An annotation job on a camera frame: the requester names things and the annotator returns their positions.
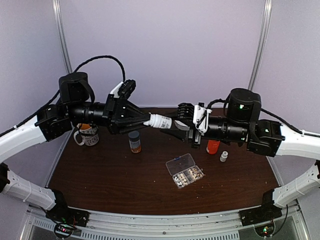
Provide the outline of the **grey capped pill bottle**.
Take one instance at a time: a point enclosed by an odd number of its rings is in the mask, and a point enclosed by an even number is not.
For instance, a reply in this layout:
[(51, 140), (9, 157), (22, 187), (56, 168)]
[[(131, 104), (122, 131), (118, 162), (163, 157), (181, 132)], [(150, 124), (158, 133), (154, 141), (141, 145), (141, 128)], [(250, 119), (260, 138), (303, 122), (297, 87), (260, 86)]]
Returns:
[(137, 130), (129, 132), (128, 140), (131, 152), (134, 154), (140, 153), (142, 150), (140, 132)]

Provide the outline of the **small white capped bottle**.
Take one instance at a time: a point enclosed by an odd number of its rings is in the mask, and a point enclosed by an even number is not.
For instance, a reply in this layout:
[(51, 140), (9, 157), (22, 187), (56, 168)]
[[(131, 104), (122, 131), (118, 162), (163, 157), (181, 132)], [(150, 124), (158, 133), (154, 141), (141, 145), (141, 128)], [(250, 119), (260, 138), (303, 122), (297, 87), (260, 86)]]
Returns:
[(156, 129), (170, 129), (172, 126), (172, 119), (160, 114), (150, 114), (150, 119), (145, 121), (143, 125)]

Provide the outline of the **orange pill bottle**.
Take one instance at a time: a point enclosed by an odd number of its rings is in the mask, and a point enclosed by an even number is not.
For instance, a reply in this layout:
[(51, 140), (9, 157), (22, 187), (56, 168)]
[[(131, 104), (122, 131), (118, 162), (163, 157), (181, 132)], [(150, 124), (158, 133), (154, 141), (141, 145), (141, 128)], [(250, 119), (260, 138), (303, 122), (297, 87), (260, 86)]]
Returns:
[(219, 146), (220, 146), (220, 141), (208, 140), (206, 151), (210, 155), (215, 155), (218, 152)]

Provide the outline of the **clear plastic pill organizer box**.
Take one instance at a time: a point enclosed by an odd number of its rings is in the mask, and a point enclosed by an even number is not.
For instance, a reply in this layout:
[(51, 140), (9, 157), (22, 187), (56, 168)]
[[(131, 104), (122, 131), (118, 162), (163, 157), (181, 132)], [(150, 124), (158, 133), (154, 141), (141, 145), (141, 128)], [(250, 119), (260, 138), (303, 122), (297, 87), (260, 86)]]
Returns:
[(171, 159), (165, 165), (178, 189), (182, 189), (205, 176), (190, 153)]

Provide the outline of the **white pill bottle green label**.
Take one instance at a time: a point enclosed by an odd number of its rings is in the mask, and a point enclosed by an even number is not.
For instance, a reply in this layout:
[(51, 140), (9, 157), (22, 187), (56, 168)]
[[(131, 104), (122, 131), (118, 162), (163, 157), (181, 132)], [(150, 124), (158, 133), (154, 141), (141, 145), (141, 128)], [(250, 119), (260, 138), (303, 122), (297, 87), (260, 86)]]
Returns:
[(228, 158), (229, 153), (227, 151), (223, 151), (220, 156), (220, 161), (225, 162)]

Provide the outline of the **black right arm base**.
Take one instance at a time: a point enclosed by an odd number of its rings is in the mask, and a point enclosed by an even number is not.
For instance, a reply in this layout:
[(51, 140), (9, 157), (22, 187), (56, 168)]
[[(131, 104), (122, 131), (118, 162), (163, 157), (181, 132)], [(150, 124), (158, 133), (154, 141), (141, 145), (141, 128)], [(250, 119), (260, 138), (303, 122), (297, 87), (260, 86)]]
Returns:
[(274, 191), (274, 189), (271, 189), (263, 194), (261, 206), (239, 211), (243, 227), (271, 221), (283, 215), (282, 208), (275, 206)]

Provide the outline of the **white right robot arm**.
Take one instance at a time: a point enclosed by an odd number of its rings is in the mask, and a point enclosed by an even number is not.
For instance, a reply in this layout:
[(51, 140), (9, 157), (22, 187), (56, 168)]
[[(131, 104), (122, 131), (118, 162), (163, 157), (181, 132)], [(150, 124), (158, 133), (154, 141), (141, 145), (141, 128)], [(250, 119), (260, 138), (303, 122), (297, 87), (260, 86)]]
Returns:
[(161, 127), (185, 131), (191, 145), (197, 147), (201, 139), (224, 143), (246, 144), (246, 149), (258, 155), (296, 156), (316, 162), (303, 174), (284, 186), (265, 194), (264, 204), (256, 210), (259, 220), (268, 220), (277, 208), (304, 196), (320, 185), (320, 136), (299, 130), (278, 117), (275, 121), (260, 119), (263, 111), (261, 97), (244, 88), (234, 88), (223, 101), (224, 116), (212, 116), (210, 102), (181, 103), (175, 113), (161, 118)]

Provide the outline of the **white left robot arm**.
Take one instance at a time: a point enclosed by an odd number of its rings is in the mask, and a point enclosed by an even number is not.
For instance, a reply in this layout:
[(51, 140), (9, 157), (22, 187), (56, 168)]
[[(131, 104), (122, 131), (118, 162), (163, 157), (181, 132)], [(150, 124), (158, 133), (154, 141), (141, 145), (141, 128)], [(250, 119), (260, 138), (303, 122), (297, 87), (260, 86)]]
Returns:
[(39, 144), (50, 142), (72, 128), (89, 125), (106, 127), (110, 134), (128, 133), (149, 126), (154, 117), (128, 99), (136, 88), (135, 80), (123, 80), (108, 94), (106, 102), (95, 101), (95, 93), (85, 72), (62, 76), (59, 102), (40, 110), (20, 126), (0, 138), (0, 161)]

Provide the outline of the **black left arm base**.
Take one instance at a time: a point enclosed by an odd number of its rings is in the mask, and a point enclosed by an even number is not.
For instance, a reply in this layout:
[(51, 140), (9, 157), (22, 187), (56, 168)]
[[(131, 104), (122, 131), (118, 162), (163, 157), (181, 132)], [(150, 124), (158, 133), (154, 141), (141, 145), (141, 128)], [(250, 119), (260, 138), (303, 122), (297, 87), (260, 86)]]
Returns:
[(53, 233), (59, 239), (69, 238), (77, 227), (86, 227), (90, 213), (86, 210), (79, 210), (68, 207), (63, 193), (52, 189), (55, 205), (50, 210), (44, 210), (45, 216), (54, 224)]

